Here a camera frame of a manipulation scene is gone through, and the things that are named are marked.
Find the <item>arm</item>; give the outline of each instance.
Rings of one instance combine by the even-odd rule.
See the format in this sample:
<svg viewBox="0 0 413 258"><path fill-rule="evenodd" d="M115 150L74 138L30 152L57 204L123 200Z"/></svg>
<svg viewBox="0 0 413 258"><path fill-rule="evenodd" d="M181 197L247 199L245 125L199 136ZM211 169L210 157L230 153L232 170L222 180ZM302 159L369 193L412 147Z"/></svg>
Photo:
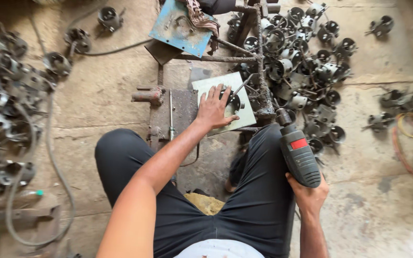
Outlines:
<svg viewBox="0 0 413 258"><path fill-rule="evenodd" d="M153 257L157 194L211 129L239 119L224 117L230 87L220 100L221 89L213 86L208 99L204 93L194 122L136 171L114 205L97 258Z"/></svg>
<svg viewBox="0 0 413 258"><path fill-rule="evenodd" d="M286 178L301 213L301 258L328 258L328 247L319 222L320 210L329 192L324 176L321 174L321 184L317 188L299 184L289 173Z"/></svg>

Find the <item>dirty floor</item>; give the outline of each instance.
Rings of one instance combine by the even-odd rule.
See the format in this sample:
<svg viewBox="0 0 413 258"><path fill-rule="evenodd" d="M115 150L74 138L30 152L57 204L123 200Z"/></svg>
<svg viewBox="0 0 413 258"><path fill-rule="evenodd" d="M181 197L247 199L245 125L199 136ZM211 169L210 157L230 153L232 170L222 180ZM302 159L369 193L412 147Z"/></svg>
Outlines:
<svg viewBox="0 0 413 258"><path fill-rule="evenodd" d="M351 58L354 75L338 90L337 124L347 132L340 156L331 149L322 157L323 172L330 184L330 194L321 213L321 223L333 258L341 257L413 257L413 178L398 161L390 132L375 134L362 131L367 117L381 110L378 95L387 88L413 90L413 0L325 0L327 14L341 27L340 38L351 37L360 49ZM309 6L305 1L280 0L281 13L292 6ZM63 32L68 24L99 3L69 0L61 5L34 9L34 19L47 50L64 51ZM126 7L124 27L113 35L94 41L92 51L118 48L144 40L158 16L158 1L110 0L118 11ZM25 5L16 1L0 3L0 21L6 29L18 31L29 44L24 61L42 66L42 52L27 18ZM390 15L395 27L385 40L365 36L370 21ZM231 13L218 15L221 37L227 32ZM96 34L96 16L89 16L78 26ZM227 55L220 48L217 55ZM165 66L164 86L186 88L192 67L213 70L213 76L228 73L231 64L173 60ZM115 55L75 58L71 76L58 86L54 104L54 152L61 169L73 187L77 213L70 238L72 249L83 257L96 254L110 216L111 207L101 187L95 168L94 148L106 132L129 128L145 135L149 104L130 102L137 85L157 83L157 63L143 46ZM227 132L204 138L200 159L178 171L179 190L201 188L219 200L229 163L238 147L238 133ZM413 140L402 139L413 166ZM55 176L45 145L38 149L38 172L31 188L46 192L43 202L65 204L62 222L68 218L65 191ZM295 218L290 257L299 257L300 222ZM65 239L59 254L64 255ZM7 247L14 241L3 235L0 257L12 257Z"/></svg>

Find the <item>hand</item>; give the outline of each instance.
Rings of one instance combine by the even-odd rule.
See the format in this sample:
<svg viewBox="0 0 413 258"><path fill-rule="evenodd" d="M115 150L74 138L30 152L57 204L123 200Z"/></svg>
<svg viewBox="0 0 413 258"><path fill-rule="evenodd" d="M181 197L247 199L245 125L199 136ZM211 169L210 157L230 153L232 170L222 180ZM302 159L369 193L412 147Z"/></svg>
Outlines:
<svg viewBox="0 0 413 258"><path fill-rule="evenodd" d="M219 95L221 94L223 86L223 84L220 84L211 87L207 99L205 99L207 95L206 92L200 97L199 111L196 120L198 120L200 124L207 126L209 130L226 126L230 122L240 119L238 115L233 115L228 118L224 117L224 110L226 109L231 87L227 87L220 100Z"/></svg>
<svg viewBox="0 0 413 258"><path fill-rule="evenodd" d="M286 173L286 178L294 191L295 202L299 206L301 217L306 216L318 220L321 207L329 192L329 186L326 184L323 174L321 174L321 184L317 188L299 184L290 173Z"/></svg>

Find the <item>black pants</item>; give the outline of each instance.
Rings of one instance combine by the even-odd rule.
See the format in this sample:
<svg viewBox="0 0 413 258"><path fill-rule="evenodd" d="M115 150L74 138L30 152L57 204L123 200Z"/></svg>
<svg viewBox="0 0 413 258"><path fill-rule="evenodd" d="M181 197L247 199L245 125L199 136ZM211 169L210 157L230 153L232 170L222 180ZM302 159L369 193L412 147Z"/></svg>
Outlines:
<svg viewBox="0 0 413 258"><path fill-rule="evenodd" d="M238 187L218 214L203 214L172 183L165 185L157 195L155 258L172 258L207 239L237 240L266 257L288 257L295 202L284 175L288 167L278 143L279 128L278 124L263 128L251 138L245 155L234 161L231 181L238 178ZM129 129L108 132L98 141L96 164L112 206L152 155L145 141Z"/></svg>

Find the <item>white shirt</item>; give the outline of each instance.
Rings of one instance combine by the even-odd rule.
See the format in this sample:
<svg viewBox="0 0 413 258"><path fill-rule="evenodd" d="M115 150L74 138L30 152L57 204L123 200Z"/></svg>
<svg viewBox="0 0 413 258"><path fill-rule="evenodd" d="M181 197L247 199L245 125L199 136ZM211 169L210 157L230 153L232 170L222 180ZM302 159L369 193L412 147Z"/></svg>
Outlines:
<svg viewBox="0 0 413 258"><path fill-rule="evenodd" d="M188 246L174 258L264 258L256 249L235 240L208 239Z"/></svg>

